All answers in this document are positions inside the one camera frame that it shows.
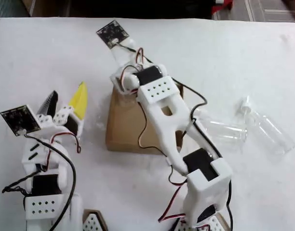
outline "yellow plastic part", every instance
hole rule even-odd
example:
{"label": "yellow plastic part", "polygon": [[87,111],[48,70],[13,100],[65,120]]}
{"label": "yellow plastic part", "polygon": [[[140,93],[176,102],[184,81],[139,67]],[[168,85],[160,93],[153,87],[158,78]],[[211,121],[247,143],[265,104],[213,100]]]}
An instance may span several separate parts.
{"label": "yellow plastic part", "polygon": [[75,108],[74,113],[83,120],[88,105],[88,90],[84,82],[80,83],[78,90],[69,102],[69,106]]}

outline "white table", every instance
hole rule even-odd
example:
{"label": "white table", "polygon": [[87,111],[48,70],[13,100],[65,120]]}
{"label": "white table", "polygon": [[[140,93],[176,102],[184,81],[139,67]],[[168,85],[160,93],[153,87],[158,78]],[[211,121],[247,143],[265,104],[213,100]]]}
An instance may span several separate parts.
{"label": "white table", "polygon": [[[89,90],[82,153],[67,147],[84,207],[100,209],[112,231],[167,230],[157,218],[175,187],[162,156],[106,150],[105,132],[116,63],[96,31],[111,19],[0,19],[0,112],[23,104],[36,111],[57,90],[67,102],[81,81]],[[295,24],[129,20],[120,24],[147,57],[209,100],[214,117],[234,119],[247,94],[295,140]],[[186,93],[189,105],[197,96]],[[20,193],[1,194],[25,175],[24,138],[0,116],[0,230],[25,228]],[[184,154],[191,150],[184,145]],[[295,230],[295,149],[274,164],[249,136],[243,154],[223,153],[234,170],[231,210],[236,231]],[[170,213],[180,212],[185,190]]]}

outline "black circuit board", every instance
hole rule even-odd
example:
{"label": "black circuit board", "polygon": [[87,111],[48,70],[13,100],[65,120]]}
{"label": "black circuit board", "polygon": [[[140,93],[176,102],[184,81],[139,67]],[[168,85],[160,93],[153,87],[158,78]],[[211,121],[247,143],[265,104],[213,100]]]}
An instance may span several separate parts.
{"label": "black circuit board", "polygon": [[27,133],[40,130],[36,118],[27,105],[17,107],[0,113],[11,128],[15,136],[19,136],[18,131],[25,129]]}
{"label": "black circuit board", "polygon": [[116,20],[105,25],[96,33],[110,49],[112,49],[115,46],[112,43],[114,39],[117,39],[117,42],[120,43],[129,37],[127,32],[120,26],[120,24]]}

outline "cardboard box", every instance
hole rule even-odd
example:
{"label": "cardboard box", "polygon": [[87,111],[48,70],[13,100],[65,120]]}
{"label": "cardboard box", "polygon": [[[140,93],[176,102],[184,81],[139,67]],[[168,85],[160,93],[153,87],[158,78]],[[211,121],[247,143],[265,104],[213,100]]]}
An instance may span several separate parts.
{"label": "cardboard box", "polygon": [[[180,94],[183,97],[183,87],[178,85]],[[110,151],[161,154],[155,148],[142,149],[138,146],[138,137],[145,126],[144,114],[141,107],[135,101],[135,96],[129,99],[129,103],[122,103],[124,96],[113,89],[111,95],[110,109],[107,121],[106,146]],[[176,145],[182,147],[182,132],[176,133]],[[147,129],[142,135],[141,145],[156,146],[160,148],[158,136],[147,119]]]}

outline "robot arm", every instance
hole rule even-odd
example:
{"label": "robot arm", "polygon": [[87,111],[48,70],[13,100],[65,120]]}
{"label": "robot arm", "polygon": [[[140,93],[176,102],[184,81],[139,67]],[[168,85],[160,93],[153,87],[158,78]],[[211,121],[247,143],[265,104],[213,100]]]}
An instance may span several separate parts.
{"label": "robot arm", "polygon": [[[190,109],[165,67],[153,64],[143,66],[141,63],[133,65],[137,65],[139,71],[129,68],[129,72],[121,74],[123,83],[115,86],[122,86],[120,91],[124,94],[137,92],[136,99],[156,130],[163,153],[172,167],[186,176],[188,193],[183,212],[187,223],[197,227],[226,204],[232,170],[211,143],[199,120],[191,121]],[[170,109],[171,115],[164,114],[164,107]],[[200,148],[182,157],[175,144],[175,132],[178,130],[187,131]]]}
{"label": "robot arm", "polygon": [[[22,158],[25,172],[31,177],[26,179],[26,188],[20,189],[25,194],[27,231],[82,230],[82,200],[74,193],[76,173],[72,165],[73,183],[69,193],[67,169],[71,161],[62,143],[71,137],[80,152],[77,137],[82,133],[87,104],[85,84],[82,83],[70,103],[57,112],[56,103],[57,93],[54,91],[37,115],[28,106],[1,113],[15,135],[33,125],[32,132],[27,131],[29,135],[26,135],[28,139]],[[17,190],[8,186],[3,191]]]}

